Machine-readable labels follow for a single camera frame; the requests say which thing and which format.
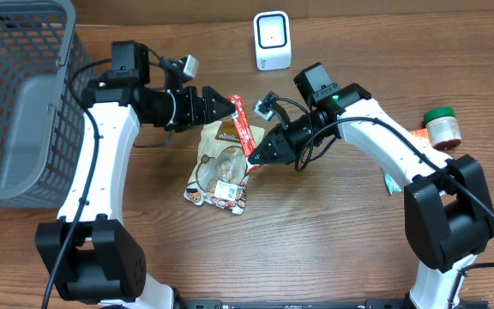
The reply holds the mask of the small orange snack box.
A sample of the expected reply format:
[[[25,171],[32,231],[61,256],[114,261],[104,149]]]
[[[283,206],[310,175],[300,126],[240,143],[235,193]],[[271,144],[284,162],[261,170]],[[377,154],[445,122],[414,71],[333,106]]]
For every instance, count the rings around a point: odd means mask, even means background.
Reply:
[[[427,129],[412,130],[411,134],[416,139],[416,142],[413,142],[413,145],[417,148],[432,148]]]

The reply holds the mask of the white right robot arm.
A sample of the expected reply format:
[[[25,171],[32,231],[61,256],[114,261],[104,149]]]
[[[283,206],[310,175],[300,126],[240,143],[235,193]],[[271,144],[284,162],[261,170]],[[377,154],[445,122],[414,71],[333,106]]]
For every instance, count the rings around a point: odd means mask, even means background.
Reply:
[[[328,136],[343,139],[376,162],[404,191],[405,234],[419,259],[406,308],[462,308],[460,287],[476,257],[494,238],[494,209],[481,165],[425,146],[356,83],[339,88],[298,85],[307,108],[291,121],[280,97],[256,105],[280,120],[249,157],[252,165],[294,164],[301,170],[312,148]]]

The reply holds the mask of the red snack stick wrapper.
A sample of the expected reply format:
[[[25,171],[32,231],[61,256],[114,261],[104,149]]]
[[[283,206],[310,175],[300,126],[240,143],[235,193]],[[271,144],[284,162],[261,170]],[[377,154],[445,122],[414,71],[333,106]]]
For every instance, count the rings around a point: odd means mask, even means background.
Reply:
[[[235,94],[228,99],[235,106],[235,112],[231,115],[232,123],[238,133],[238,138],[242,145],[244,155],[246,158],[249,158],[256,149],[256,140],[250,128],[243,99],[239,94]]]

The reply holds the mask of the green-lidded sauce jar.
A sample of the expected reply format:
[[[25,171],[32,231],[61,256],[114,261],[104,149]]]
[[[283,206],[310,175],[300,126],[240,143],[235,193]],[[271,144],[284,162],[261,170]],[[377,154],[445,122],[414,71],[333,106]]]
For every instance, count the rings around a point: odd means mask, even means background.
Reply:
[[[461,131],[453,108],[442,106],[430,110],[423,116],[423,122],[433,148],[444,151],[461,144]]]

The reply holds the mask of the beige nut snack bag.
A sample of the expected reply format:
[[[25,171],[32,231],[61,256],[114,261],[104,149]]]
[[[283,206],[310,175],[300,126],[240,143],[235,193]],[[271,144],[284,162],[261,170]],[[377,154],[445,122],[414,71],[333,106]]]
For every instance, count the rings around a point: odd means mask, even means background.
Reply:
[[[215,121],[201,131],[197,163],[187,181],[184,198],[241,215],[247,200],[246,185],[252,166],[233,123]]]

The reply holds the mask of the teal snack packet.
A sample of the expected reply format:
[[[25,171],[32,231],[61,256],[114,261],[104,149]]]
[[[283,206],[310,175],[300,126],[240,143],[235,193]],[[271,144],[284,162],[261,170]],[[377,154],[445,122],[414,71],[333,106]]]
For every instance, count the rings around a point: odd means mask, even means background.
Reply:
[[[403,192],[402,187],[399,186],[388,173],[383,172],[383,179],[390,196],[395,193]]]

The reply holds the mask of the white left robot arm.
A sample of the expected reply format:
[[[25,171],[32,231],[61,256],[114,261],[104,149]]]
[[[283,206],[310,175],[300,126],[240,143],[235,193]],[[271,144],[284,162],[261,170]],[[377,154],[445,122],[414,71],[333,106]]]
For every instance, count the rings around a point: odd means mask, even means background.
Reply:
[[[142,124],[187,130],[232,115],[236,107],[209,86],[165,91],[138,81],[92,80],[81,95],[84,137],[68,196],[35,245],[51,291],[66,301],[104,308],[182,308],[178,291],[148,274],[143,249],[124,227],[130,153]]]

